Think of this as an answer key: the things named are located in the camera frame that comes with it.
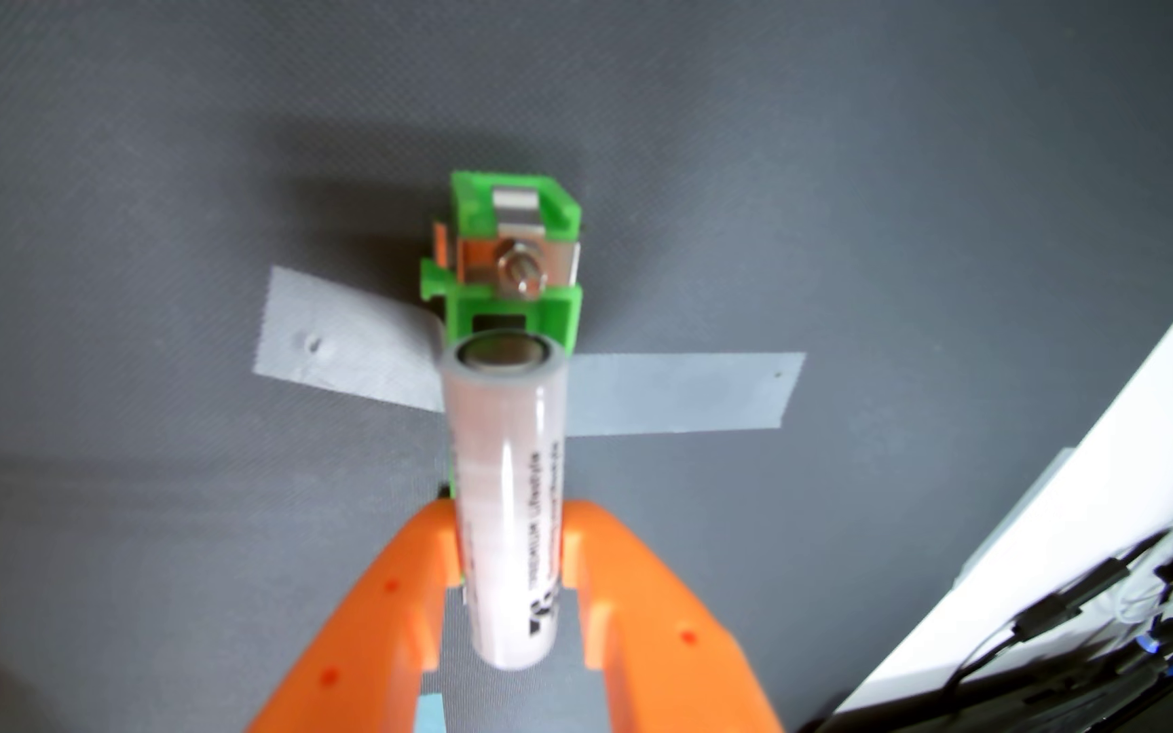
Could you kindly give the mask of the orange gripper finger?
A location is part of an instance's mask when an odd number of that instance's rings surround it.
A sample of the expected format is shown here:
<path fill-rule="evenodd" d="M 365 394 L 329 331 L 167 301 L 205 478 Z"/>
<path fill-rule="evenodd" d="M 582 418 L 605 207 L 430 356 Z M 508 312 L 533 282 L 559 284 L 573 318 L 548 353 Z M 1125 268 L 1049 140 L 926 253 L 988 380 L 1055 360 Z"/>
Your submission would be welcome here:
<path fill-rule="evenodd" d="M 782 732 L 741 646 L 628 525 L 563 511 L 562 579 L 578 595 L 584 665 L 613 732 Z"/>
<path fill-rule="evenodd" d="M 412 732 L 460 583 L 455 505 L 405 522 L 301 652 L 248 732 Z"/>

